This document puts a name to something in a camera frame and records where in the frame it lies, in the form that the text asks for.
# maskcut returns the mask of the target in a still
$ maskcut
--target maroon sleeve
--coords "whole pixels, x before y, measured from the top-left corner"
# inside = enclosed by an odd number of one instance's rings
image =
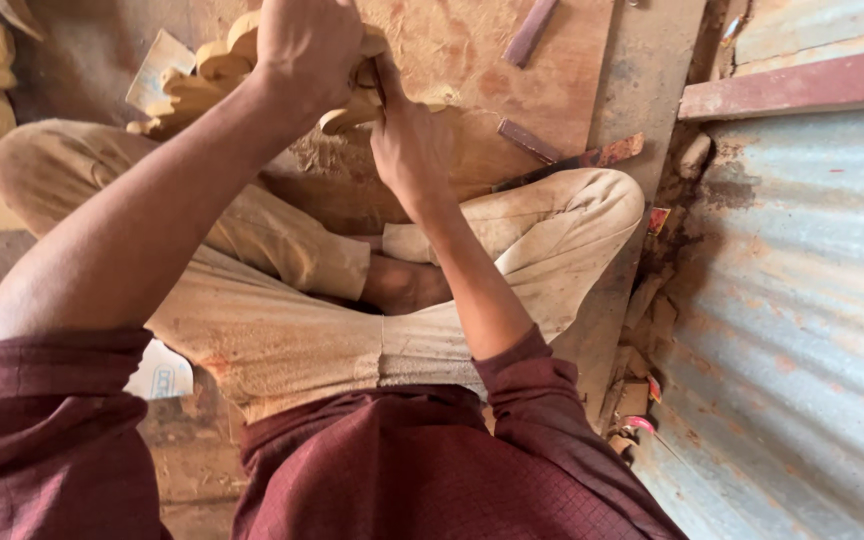
[[[171,538],[142,399],[122,392],[152,335],[0,342],[0,538]]]
[[[510,350],[475,363],[495,416],[495,436],[558,465],[649,538],[686,538],[645,486],[593,432],[576,391],[575,364],[552,357],[533,327]]]

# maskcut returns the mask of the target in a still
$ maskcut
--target maroon shirt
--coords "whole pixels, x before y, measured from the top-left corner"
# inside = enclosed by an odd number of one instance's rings
[[[151,335],[0,342],[0,538],[170,538],[122,392]],[[685,538],[586,421],[538,329],[453,385],[357,391],[245,428],[233,538]]]

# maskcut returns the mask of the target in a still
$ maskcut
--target paper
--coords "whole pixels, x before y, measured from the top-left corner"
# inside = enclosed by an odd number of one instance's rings
[[[192,383],[192,364],[162,341],[152,339],[125,391],[146,401],[162,400],[191,394]]]
[[[126,103],[142,113],[157,101],[169,99],[162,91],[160,76],[168,68],[175,68],[188,75],[195,69],[195,53],[166,30],[159,30],[158,37],[149,48],[149,54],[139,67],[135,80],[126,94]]]

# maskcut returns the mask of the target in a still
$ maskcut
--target person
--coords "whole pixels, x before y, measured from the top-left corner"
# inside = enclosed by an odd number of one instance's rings
[[[353,0],[266,0],[253,73],[168,143],[58,121],[0,141],[40,238],[0,285],[0,538],[170,537],[122,392],[150,330],[246,414],[234,538],[684,537],[546,344],[638,225],[631,178],[460,205],[449,129],[384,55],[372,149],[413,224],[370,245],[251,183],[349,98],[361,39]]]

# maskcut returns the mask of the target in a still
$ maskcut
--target beige trousers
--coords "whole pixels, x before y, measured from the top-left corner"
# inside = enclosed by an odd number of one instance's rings
[[[0,194],[41,238],[157,146],[92,124],[23,126],[0,141]],[[465,202],[462,213],[551,340],[575,320],[643,206],[628,175],[582,169]],[[436,263],[415,225],[387,226],[383,250]],[[148,328],[207,369],[249,422],[364,388],[454,384],[484,398],[454,302],[383,317],[304,294],[358,299],[369,261],[368,244],[328,232],[250,184]]]

